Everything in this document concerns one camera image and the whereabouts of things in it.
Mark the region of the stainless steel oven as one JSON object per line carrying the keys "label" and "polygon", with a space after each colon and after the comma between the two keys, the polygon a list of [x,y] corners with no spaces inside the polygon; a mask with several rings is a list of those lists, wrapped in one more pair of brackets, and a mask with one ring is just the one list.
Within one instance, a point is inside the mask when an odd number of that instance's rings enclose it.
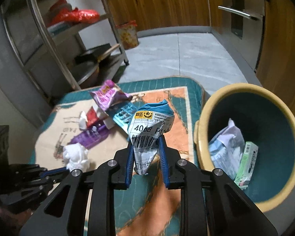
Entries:
{"label": "stainless steel oven", "polygon": [[215,9],[221,15],[217,31],[225,48],[255,72],[263,42],[264,0],[219,0]]}

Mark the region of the blue white courier bag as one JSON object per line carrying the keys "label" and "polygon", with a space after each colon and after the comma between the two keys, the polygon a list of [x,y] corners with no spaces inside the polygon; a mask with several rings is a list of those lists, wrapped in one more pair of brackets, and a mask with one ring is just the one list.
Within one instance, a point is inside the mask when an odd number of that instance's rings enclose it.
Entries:
{"label": "blue white courier bag", "polygon": [[138,175],[147,173],[159,149],[158,139],[171,130],[174,118],[174,111],[166,100],[147,103],[132,117],[128,136],[134,151],[135,172]]}

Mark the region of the metal wok on shelf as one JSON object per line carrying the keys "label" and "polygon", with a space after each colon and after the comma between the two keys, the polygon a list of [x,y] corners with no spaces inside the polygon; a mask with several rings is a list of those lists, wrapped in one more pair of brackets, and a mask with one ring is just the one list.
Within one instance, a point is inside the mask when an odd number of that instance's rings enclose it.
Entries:
{"label": "metal wok on shelf", "polygon": [[99,64],[93,61],[83,62],[71,69],[72,76],[82,89],[95,86],[99,73]]}

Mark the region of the red plastic bag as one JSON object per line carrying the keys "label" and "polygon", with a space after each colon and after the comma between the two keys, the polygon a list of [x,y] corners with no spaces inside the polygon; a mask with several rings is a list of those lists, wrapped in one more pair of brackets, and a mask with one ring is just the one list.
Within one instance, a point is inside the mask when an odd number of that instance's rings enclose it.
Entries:
{"label": "red plastic bag", "polygon": [[60,22],[69,22],[69,23],[96,23],[100,19],[100,14],[96,10],[80,10],[77,7],[75,9],[66,1],[59,0],[54,3],[50,9],[50,13],[53,13],[48,26],[53,26]]}

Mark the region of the yellow teal trash bin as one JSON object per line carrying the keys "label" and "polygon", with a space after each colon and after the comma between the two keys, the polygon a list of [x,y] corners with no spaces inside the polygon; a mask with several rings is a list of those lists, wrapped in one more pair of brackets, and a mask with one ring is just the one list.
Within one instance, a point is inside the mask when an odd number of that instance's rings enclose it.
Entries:
{"label": "yellow teal trash bin", "polygon": [[263,212],[295,186],[295,117],[263,87],[237,83],[206,102],[194,133],[200,167],[224,170]]}

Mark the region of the small patterned waste bin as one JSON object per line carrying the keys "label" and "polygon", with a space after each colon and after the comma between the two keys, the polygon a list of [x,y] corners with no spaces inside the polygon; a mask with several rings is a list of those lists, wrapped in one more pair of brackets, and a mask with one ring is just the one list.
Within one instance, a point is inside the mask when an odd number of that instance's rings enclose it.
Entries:
{"label": "small patterned waste bin", "polygon": [[117,25],[116,27],[125,50],[133,49],[139,45],[135,20]]}

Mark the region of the green toothpaste box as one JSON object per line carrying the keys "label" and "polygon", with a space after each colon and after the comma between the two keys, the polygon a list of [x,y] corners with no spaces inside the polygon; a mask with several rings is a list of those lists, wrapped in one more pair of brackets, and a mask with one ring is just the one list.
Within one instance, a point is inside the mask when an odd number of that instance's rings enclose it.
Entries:
{"label": "green toothpaste box", "polygon": [[234,179],[235,184],[242,190],[248,188],[254,171],[257,154],[258,146],[253,142],[246,142],[242,159],[239,165],[239,170]]}

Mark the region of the teal orange quilted cushion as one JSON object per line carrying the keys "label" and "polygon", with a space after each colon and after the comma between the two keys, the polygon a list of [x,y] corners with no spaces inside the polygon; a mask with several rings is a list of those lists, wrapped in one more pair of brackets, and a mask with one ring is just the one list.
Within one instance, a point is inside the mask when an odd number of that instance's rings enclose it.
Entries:
{"label": "teal orange quilted cushion", "polygon": [[182,159],[197,162],[193,131],[205,103],[204,88],[188,77],[122,83],[120,88],[133,97],[135,113],[126,116],[120,110],[124,126],[114,126],[105,140],[89,149],[90,168],[134,143],[132,182],[127,190],[114,193],[116,233],[178,235],[181,193],[163,183],[156,137],[163,135],[167,146],[176,149]]}

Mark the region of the wooden kitchen cabinets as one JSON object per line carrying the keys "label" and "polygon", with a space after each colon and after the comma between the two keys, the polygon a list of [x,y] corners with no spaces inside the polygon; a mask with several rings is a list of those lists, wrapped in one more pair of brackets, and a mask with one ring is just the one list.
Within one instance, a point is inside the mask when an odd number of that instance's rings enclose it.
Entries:
{"label": "wooden kitchen cabinets", "polygon": [[[107,0],[117,25],[135,20],[146,34],[208,31],[221,41],[217,29],[219,0]],[[256,71],[234,58],[250,83],[276,94],[295,116],[295,5],[291,0],[264,0],[263,42]]]}

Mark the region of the purple spray bottle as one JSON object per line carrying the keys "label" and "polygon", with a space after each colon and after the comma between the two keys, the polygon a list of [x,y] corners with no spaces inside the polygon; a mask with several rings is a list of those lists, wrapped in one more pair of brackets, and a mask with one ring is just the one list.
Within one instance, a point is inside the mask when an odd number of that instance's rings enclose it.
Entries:
{"label": "purple spray bottle", "polygon": [[79,143],[86,149],[91,149],[105,140],[110,133],[104,122],[97,122],[70,140],[69,144]]}

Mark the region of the pink purple snack wrapper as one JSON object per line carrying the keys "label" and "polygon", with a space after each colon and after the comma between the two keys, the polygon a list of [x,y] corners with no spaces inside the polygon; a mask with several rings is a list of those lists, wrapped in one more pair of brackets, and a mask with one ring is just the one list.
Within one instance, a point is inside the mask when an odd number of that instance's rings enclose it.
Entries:
{"label": "pink purple snack wrapper", "polygon": [[133,96],[125,93],[115,82],[106,80],[104,84],[96,91],[90,91],[89,94],[95,103],[103,110],[119,104],[124,101],[131,101]]}

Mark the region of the white crumpled tissue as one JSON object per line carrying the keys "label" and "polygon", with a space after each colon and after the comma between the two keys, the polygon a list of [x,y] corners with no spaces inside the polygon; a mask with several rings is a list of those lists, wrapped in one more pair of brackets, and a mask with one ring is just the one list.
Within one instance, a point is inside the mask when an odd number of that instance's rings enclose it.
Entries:
{"label": "white crumpled tissue", "polygon": [[69,171],[80,169],[85,173],[90,168],[88,150],[80,143],[69,144],[63,148],[63,161]]}

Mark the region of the teal blister pill pack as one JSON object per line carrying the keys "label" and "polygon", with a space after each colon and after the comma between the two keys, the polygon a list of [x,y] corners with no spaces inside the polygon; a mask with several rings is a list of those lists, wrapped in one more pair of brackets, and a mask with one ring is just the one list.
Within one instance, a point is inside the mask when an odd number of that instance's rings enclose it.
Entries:
{"label": "teal blister pill pack", "polygon": [[110,110],[110,116],[125,133],[128,133],[128,126],[136,111],[137,107],[133,103],[126,101],[114,105]]}

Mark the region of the white blue wet wipes pack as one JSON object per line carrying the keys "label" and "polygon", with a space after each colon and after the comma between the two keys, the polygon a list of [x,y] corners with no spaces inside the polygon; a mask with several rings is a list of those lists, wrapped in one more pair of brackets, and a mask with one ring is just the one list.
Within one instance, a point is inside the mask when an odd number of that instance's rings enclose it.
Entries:
{"label": "white blue wet wipes pack", "polygon": [[214,167],[222,169],[234,180],[239,170],[245,140],[231,118],[228,125],[210,140],[208,147]]}

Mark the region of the stainless steel shelf rack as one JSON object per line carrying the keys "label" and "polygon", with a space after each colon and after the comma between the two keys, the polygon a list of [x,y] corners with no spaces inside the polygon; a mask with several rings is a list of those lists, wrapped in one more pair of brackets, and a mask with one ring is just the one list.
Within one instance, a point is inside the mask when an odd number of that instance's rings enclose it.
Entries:
{"label": "stainless steel shelf rack", "polygon": [[52,65],[61,71],[61,95],[82,89],[71,74],[71,69],[76,65],[74,58],[88,50],[80,37],[80,32],[102,21],[109,22],[120,48],[98,63],[100,73],[96,83],[102,84],[105,80],[112,79],[122,64],[129,64],[106,0],[100,0],[105,12],[100,14],[100,19],[96,23],[60,22],[53,26],[48,25],[54,14],[41,13],[39,3],[43,1],[5,0],[1,12],[4,28],[19,66],[45,100],[55,96],[53,89],[56,84],[44,85],[45,80],[36,72],[37,69],[46,68],[47,63],[43,60],[51,58]]}

